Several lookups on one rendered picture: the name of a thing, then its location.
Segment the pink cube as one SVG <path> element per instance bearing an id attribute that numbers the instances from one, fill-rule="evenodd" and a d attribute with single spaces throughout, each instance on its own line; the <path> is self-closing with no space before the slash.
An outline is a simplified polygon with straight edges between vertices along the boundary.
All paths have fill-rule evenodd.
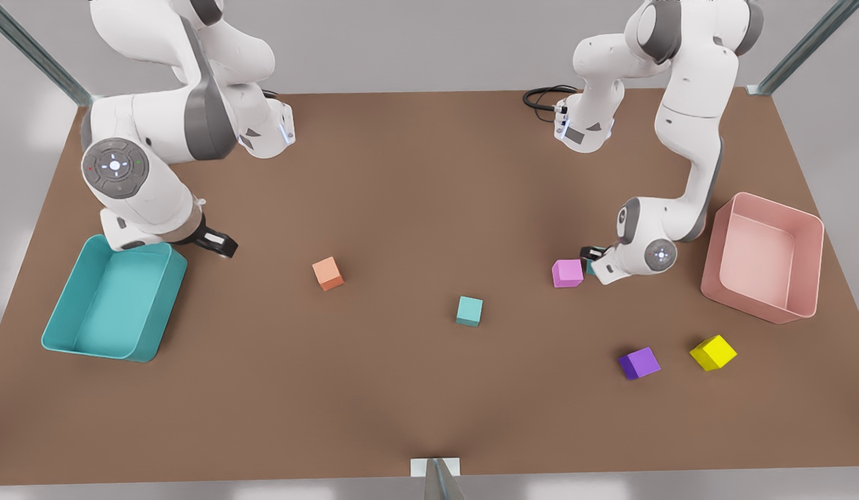
<path id="1" fill-rule="evenodd" d="M 557 260 L 551 269 L 555 288 L 575 288 L 584 281 L 581 259 Z"/>

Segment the teal plastic bin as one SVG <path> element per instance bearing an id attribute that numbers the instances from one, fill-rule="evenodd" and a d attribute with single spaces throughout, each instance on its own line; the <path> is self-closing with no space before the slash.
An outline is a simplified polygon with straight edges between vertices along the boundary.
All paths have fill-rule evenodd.
<path id="1" fill-rule="evenodd" d="M 43 330 L 42 348 L 153 360 L 187 266 L 167 243 L 116 252 L 102 234 L 88 238 Z"/>

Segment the orange cube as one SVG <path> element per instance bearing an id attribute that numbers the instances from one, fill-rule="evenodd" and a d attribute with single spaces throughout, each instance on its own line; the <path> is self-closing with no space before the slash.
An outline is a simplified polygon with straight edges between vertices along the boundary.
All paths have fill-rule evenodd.
<path id="1" fill-rule="evenodd" d="M 323 291 L 328 291 L 344 284 L 344 278 L 333 256 L 314 263 L 312 269 Z"/>

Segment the purple cube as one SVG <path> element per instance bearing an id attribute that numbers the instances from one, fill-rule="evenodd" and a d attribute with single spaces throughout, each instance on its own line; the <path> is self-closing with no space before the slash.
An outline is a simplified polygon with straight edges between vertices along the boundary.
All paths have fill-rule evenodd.
<path id="1" fill-rule="evenodd" d="M 636 380 L 643 376 L 656 373 L 662 368 L 651 347 L 647 346 L 638 351 L 623 355 L 617 359 L 627 380 Z"/>

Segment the yellow cube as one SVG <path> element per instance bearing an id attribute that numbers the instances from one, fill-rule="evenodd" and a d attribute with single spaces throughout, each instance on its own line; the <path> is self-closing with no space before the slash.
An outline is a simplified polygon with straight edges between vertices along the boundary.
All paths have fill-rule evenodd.
<path id="1" fill-rule="evenodd" d="M 737 352 L 721 335 L 716 335 L 690 349 L 690 355 L 704 371 L 710 372 L 724 367 Z"/>

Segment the pink plastic bin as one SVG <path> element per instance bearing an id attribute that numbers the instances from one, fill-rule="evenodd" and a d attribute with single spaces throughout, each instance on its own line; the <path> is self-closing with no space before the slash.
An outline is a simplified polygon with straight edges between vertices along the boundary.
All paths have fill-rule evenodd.
<path id="1" fill-rule="evenodd" d="M 776 325 L 813 317 L 824 237 L 816 215 L 737 193 L 715 213 L 700 290 Z"/>

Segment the silver frame post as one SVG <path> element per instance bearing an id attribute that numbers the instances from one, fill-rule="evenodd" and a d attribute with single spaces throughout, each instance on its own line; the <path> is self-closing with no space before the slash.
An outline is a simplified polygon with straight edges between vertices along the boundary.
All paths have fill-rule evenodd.
<path id="1" fill-rule="evenodd" d="M 425 478 L 424 500 L 465 500 L 456 481 L 460 476 L 459 458 L 413 458 L 410 475 Z"/>
<path id="2" fill-rule="evenodd" d="M 93 96 L 1 4 L 0 33 L 74 104 L 84 108 L 92 105 Z"/>
<path id="3" fill-rule="evenodd" d="M 747 85 L 744 88 L 747 94 L 750 96 L 773 95 L 829 37 L 832 37 L 848 19 L 851 19 L 851 16 L 858 9 L 859 0 L 833 0 L 832 6 L 776 63 L 773 69 L 766 73 L 766 76 L 759 83 Z"/>

